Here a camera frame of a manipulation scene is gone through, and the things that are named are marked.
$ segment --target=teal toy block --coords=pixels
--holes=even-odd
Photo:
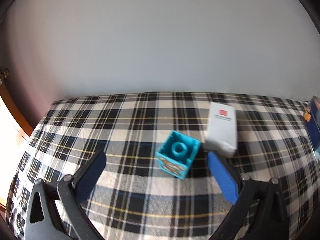
[[[159,168],[180,179],[185,179],[201,142],[177,131],[172,131],[156,153]]]

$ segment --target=red square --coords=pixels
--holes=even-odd
[[[220,114],[220,115],[227,116],[227,115],[228,115],[228,112],[227,112],[226,110],[220,109],[220,110],[219,110],[219,114]]]

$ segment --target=checkered fabric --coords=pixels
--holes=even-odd
[[[208,239],[231,208],[199,152],[185,180],[161,171],[156,151],[171,130],[204,142],[210,102],[236,109],[238,152],[229,161],[253,179],[280,179],[294,239],[319,202],[319,167],[302,114],[305,103],[221,93],[150,92],[54,102],[32,133],[7,201],[20,239],[35,179],[60,180],[98,150],[107,165],[85,213],[105,239]],[[57,201],[67,231],[68,218]],[[253,203],[244,227],[244,235]]]

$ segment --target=white box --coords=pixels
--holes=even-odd
[[[232,106],[211,103],[205,148],[231,158],[237,150],[237,119]]]

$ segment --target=gray wall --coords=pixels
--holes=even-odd
[[[8,86],[32,125],[81,95],[320,94],[320,37],[298,0],[17,0],[5,25]]]

